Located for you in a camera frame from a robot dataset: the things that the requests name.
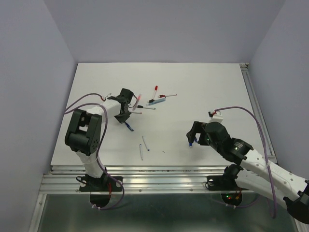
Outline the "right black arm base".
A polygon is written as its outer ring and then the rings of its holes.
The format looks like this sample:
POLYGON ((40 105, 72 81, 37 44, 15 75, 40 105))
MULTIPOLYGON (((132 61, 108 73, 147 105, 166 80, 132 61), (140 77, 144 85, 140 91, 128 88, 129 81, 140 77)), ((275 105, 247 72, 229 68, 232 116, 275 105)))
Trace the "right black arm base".
POLYGON ((238 174, 243 169, 231 164, 226 167, 222 175, 210 175, 207 177, 205 188, 209 191, 224 191, 221 198, 228 206, 240 206, 242 202, 242 188, 236 184, 238 174))

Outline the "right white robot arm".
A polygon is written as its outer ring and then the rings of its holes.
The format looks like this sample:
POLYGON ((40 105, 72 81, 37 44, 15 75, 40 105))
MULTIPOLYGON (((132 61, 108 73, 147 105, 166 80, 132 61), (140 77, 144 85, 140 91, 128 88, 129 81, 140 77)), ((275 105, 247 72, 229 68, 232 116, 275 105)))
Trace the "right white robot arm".
POLYGON ((212 147, 232 164, 222 177, 223 185, 258 193, 285 207, 298 221, 309 222, 309 181, 266 159, 244 140, 232 138, 219 122, 195 121, 186 134, 190 143, 199 134, 199 145, 212 147))

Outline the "white marker blue cap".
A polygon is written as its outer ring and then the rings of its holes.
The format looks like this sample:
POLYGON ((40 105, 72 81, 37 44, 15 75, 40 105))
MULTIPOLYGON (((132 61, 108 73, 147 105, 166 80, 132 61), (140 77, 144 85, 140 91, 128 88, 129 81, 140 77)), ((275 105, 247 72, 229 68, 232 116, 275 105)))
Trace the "white marker blue cap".
POLYGON ((140 158, 141 158, 141 160, 143 160, 143 148, 142 148, 142 144, 139 145, 139 149, 140 149, 140 158))

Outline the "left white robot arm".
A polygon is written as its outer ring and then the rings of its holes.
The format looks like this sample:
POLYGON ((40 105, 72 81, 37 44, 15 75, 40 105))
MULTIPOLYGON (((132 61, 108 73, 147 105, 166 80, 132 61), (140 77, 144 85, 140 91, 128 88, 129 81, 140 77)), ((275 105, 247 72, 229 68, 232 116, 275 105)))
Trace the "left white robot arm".
POLYGON ((115 118, 120 124, 126 123, 131 115, 129 104, 134 96, 131 90, 123 88, 119 95, 110 96, 102 103, 83 104, 91 106, 90 109, 77 107, 68 112, 72 115, 65 145, 78 155, 96 190, 103 190, 107 186, 108 179, 103 176, 106 169, 99 160, 98 151, 107 132, 108 121, 115 118))

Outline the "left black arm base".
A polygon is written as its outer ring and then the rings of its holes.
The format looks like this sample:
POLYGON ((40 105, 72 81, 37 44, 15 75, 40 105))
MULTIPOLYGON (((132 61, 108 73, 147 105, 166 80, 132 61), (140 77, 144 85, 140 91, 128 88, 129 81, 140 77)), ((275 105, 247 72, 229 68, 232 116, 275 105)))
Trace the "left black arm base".
POLYGON ((89 193, 89 201, 97 210, 109 210, 115 208, 123 199, 122 176, 108 177, 103 174, 100 178, 94 178, 87 174, 77 176, 76 181, 80 184, 79 191, 89 193), (122 193, 121 198, 112 203, 112 194, 122 193))

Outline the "blue ballpoint pen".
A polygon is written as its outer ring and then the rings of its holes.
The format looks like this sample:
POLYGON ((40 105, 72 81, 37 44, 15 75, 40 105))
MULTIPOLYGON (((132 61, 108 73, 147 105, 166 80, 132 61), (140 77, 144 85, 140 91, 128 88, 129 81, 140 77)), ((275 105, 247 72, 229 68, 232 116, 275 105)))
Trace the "blue ballpoint pen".
POLYGON ((132 129, 132 127, 131 127, 128 123, 125 122, 125 125, 127 126, 127 128, 128 128, 130 131, 134 131, 134 130, 132 129))

